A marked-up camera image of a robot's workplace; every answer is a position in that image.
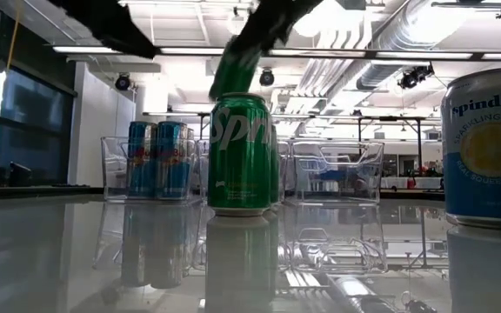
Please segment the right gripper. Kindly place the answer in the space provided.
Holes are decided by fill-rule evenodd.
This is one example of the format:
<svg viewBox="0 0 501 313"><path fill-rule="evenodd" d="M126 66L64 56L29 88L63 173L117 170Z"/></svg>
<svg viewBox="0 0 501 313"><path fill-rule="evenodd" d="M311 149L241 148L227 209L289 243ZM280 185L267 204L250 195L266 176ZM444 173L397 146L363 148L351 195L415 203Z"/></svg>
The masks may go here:
<svg viewBox="0 0 501 313"><path fill-rule="evenodd" d="M287 39L294 24L323 0L260 0L257 21L248 21L232 44L234 52L268 51L276 39Z"/></svg>

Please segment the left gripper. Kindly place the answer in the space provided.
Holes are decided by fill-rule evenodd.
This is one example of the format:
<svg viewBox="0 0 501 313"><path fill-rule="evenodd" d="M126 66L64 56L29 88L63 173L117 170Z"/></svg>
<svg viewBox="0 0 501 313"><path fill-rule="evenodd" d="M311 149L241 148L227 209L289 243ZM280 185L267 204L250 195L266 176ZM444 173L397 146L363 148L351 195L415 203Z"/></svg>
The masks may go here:
<svg viewBox="0 0 501 313"><path fill-rule="evenodd" d="M93 35L102 35L102 44L128 55L152 59L159 48L131 21L127 7L118 0L50 0Z"/></svg>

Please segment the green Sprite can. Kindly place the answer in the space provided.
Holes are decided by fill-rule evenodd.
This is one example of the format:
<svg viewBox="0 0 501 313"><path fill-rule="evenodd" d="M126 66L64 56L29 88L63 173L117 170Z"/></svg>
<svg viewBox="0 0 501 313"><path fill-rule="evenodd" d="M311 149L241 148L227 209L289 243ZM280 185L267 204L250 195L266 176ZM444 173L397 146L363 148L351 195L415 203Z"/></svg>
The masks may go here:
<svg viewBox="0 0 501 313"><path fill-rule="evenodd" d="M271 206L271 114L243 92L218 98L210 114L208 205L224 216L261 216Z"/></svg>
<svg viewBox="0 0 501 313"><path fill-rule="evenodd" d="M239 37L233 36L225 46L208 93L211 101L226 93L247 92L250 89L261 50L257 47L240 50L238 43Z"/></svg>
<svg viewBox="0 0 501 313"><path fill-rule="evenodd" d="M277 152L277 131L274 124L271 125L271 203L278 202L279 187L279 161Z"/></svg>

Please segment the white blue Spindrift can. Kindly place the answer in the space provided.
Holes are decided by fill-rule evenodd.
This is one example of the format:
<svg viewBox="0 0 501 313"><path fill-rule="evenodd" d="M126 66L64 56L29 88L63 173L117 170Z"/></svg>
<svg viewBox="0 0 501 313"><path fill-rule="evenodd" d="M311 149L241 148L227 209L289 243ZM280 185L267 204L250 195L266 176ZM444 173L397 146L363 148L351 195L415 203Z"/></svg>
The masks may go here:
<svg viewBox="0 0 501 313"><path fill-rule="evenodd" d="M501 68L459 77L442 99L447 216L501 228Z"/></svg>

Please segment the clear plastic bin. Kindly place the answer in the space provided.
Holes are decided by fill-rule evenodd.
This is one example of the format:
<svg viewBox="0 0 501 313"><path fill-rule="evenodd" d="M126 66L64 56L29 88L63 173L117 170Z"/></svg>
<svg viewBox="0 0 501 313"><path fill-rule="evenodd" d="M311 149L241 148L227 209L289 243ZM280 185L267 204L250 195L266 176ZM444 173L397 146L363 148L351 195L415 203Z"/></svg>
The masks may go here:
<svg viewBox="0 0 501 313"><path fill-rule="evenodd" d="M155 194L152 198L128 197L128 137L103 137L101 139L104 198L109 201L169 201L185 202L189 200L186 194L185 199L165 200L157 197L157 187L155 184ZM193 184L193 195L191 198L200 195L197 174L197 145L195 155L195 182ZM156 179L157 179L157 144L156 144Z"/></svg>
<svg viewBox="0 0 501 313"><path fill-rule="evenodd" d="M285 190L303 204L376 206L380 201L383 143L296 141Z"/></svg>
<svg viewBox="0 0 501 313"><path fill-rule="evenodd" d="M200 196L206 201L208 196L210 143L208 139L199 139L196 140L196 145L199 191ZM290 180L295 176L291 174L294 167L291 159L291 141L287 138L277 141L277 165L277 202L280 203L285 199L286 194L294 188L294 183L290 183Z"/></svg>

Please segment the black box device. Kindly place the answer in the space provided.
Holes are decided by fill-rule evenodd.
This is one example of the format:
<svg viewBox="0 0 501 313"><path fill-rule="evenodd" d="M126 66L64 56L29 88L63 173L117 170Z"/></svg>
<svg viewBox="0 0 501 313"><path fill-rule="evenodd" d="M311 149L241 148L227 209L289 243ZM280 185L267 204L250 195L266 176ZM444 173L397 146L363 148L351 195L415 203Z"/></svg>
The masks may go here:
<svg viewBox="0 0 501 313"><path fill-rule="evenodd" d="M31 186L32 170L19 163L10 162L8 185L10 187Z"/></svg>

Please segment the white covered table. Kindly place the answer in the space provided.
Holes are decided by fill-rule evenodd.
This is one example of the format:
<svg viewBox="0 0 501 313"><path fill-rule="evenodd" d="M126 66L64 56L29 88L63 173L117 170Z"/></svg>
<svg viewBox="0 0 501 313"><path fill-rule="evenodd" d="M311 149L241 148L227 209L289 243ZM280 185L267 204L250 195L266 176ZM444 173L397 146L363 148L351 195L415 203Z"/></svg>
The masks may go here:
<svg viewBox="0 0 501 313"><path fill-rule="evenodd" d="M382 189L407 189L406 181L408 177L382 177L381 178L381 188ZM441 178L440 177L422 177L417 176L416 188L420 190L440 190L441 189Z"/></svg>

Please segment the glossy white table board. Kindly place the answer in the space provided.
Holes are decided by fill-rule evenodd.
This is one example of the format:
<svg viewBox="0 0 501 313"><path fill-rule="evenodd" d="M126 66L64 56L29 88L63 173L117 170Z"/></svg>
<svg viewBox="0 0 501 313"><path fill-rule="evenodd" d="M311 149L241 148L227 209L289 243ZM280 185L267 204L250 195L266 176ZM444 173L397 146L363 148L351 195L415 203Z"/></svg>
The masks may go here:
<svg viewBox="0 0 501 313"><path fill-rule="evenodd" d="M501 313L501 230L430 201L0 200L0 313Z"/></svg>

